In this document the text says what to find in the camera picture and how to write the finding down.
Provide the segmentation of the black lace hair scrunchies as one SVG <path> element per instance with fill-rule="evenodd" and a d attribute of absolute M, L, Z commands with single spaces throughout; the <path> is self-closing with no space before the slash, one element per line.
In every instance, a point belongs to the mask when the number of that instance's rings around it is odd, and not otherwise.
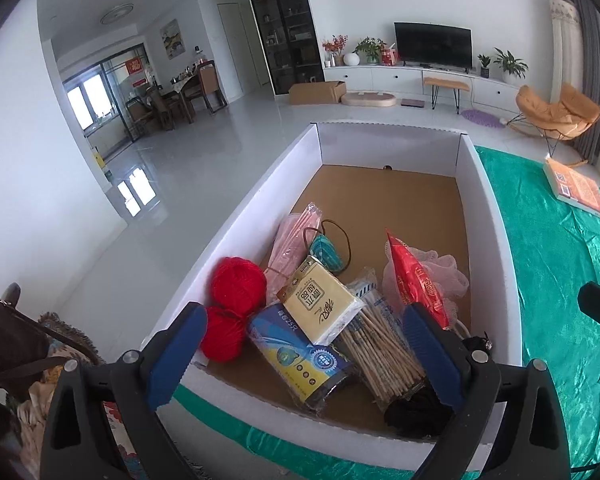
<path fill-rule="evenodd" d="M 455 414 L 442 404 L 428 379 L 408 399 L 397 398 L 386 408 L 384 422 L 400 437 L 436 440 L 448 429 Z"/>

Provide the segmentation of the wooden cotton swab pack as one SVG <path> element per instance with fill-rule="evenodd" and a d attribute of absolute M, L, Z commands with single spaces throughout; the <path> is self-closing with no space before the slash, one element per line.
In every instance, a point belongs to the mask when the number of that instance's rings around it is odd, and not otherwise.
<path fill-rule="evenodd" d="M 363 307 L 336 338 L 336 346 L 358 367 L 378 408 L 385 411 L 422 388 L 426 374 L 379 289 L 375 270 L 364 268 L 347 289 Z"/>

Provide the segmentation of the red tissue pack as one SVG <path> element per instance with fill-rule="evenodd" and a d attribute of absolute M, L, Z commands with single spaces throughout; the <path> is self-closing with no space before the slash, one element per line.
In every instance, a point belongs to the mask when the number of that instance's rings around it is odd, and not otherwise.
<path fill-rule="evenodd" d="M 387 240 L 389 276 L 393 278 L 400 307 L 421 304 L 441 328 L 449 328 L 442 296 L 425 268 L 400 238 L 388 232 Z"/>

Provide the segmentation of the red yarn ball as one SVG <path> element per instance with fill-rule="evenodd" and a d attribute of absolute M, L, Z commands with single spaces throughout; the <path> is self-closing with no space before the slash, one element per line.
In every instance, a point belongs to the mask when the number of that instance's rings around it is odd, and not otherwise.
<path fill-rule="evenodd" d="M 265 306 L 265 275 L 250 260 L 223 258 L 211 274 L 210 299 L 201 351 L 211 362 L 233 361 L 242 354 L 250 318 Z"/>

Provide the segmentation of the blue yellow packet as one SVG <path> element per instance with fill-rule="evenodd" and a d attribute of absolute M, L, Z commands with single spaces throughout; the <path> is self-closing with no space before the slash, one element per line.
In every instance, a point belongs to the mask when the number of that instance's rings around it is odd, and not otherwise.
<path fill-rule="evenodd" d="M 251 342 L 283 379 L 302 408 L 319 413 L 327 398 L 355 374 L 355 366 L 331 344 L 312 344 L 282 304 L 271 304 L 249 322 Z"/>

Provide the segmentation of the gold tissue pack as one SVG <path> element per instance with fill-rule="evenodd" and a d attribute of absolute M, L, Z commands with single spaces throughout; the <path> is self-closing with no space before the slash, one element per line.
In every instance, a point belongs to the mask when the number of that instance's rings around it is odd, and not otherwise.
<path fill-rule="evenodd" d="M 302 261 L 277 298 L 316 346 L 331 344 L 365 306 L 313 256 Z"/>

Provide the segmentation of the pink cloth pack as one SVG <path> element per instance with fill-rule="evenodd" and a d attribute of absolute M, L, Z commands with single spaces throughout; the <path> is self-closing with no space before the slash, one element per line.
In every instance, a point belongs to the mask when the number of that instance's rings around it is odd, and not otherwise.
<path fill-rule="evenodd" d="M 317 234 L 322 221 L 322 211 L 309 203 L 301 212 L 287 216 L 278 227 L 268 264 L 264 269 L 266 278 L 265 304 L 275 304 L 277 293 L 306 258 L 309 244 Z"/>

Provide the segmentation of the teal sachet with cord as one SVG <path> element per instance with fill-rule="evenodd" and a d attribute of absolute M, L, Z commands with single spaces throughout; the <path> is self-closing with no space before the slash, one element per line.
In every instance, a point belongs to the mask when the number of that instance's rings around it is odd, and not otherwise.
<path fill-rule="evenodd" d="M 326 226 L 334 226 L 344 236 L 348 252 L 347 259 L 340 256 L 335 244 L 327 236 Z M 307 226 L 302 230 L 302 240 L 308 255 L 321 263 L 332 275 L 339 276 L 350 266 L 352 259 L 350 237 L 346 230 L 334 220 L 324 219 L 317 228 Z"/>

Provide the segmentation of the green satin tablecloth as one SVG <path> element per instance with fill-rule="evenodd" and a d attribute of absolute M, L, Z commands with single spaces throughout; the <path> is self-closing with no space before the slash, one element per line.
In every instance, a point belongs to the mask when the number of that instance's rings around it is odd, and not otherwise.
<path fill-rule="evenodd" d="M 556 200 L 538 162 L 452 142 L 470 245 L 476 320 L 502 359 L 542 358 L 564 414 L 570 456 L 600 462 L 600 324 L 578 307 L 600 284 L 600 218 Z M 175 400 L 212 430 L 306 479 L 408 479 L 428 444 L 332 427 L 186 370 Z"/>

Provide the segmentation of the orange lounge chair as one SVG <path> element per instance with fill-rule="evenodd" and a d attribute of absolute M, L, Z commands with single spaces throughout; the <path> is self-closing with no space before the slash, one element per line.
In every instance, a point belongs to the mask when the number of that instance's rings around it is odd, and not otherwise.
<path fill-rule="evenodd" d="M 526 84 L 519 89 L 515 101 L 518 114 L 509 120 L 501 118 L 501 124 L 525 136 L 532 133 L 519 124 L 535 128 L 550 157 L 559 144 L 576 140 L 600 120 L 600 106 L 568 82 L 562 84 L 557 102 L 544 101 Z"/>

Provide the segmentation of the white cardboard box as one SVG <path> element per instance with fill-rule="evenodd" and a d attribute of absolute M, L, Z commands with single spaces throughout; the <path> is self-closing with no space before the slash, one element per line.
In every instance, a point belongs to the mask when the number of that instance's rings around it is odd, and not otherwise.
<path fill-rule="evenodd" d="M 314 204 L 340 226 L 352 259 L 345 281 L 381 271 L 389 236 L 450 255 L 468 277 L 460 318 L 493 341 L 498 362 L 519 364 L 521 322 L 503 217 L 468 134 L 367 122 L 310 125 L 228 217 L 158 318 L 166 328 L 190 302 L 208 304 L 216 264 L 268 258 L 292 212 Z M 204 453 L 224 478 L 246 478 L 248 451 L 305 479 L 406 479 L 430 444 L 396 437 L 360 384 L 332 394 L 320 416 L 299 410 L 256 349 L 227 365 L 196 356 L 160 412 L 184 453 Z"/>

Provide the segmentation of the small wooden bench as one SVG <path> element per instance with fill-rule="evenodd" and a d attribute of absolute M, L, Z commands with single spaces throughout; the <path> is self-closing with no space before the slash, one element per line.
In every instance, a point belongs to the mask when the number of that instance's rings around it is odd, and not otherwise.
<path fill-rule="evenodd" d="M 456 114 L 460 114 L 462 93 L 471 92 L 471 86 L 462 80 L 441 79 L 427 76 L 422 80 L 422 83 L 431 90 L 431 108 L 433 110 L 437 107 L 438 96 L 441 89 L 451 90 L 453 92 Z"/>

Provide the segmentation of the brown cardboard box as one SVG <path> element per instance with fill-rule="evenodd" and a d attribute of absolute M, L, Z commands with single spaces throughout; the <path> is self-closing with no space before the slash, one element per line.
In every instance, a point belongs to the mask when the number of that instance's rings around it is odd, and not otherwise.
<path fill-rule="evenodd" d="M 347 84 L 340 80 L 304 82 L 289 90 L 291 105 L 338 104 L 347 93 Z"/>

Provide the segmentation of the red flower vase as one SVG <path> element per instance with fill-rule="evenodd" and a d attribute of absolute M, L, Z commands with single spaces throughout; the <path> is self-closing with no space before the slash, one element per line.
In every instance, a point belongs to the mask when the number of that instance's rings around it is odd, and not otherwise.
<path fill-rule="evenodd" d="M 322 47 L 336 66 L 359 66 L 361 59 L 355 52 L 344 52 L 347 43 L 347 35 L 332 35 L 332 38 L 322 42 Z"/>

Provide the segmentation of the black display cabinet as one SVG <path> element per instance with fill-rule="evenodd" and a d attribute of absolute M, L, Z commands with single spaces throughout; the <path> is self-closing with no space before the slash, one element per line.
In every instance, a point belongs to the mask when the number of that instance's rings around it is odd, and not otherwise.
<path fill-rule="evenodd" d="M 309 0 L 250 0 L 276 96 L 324 79 Z"/>

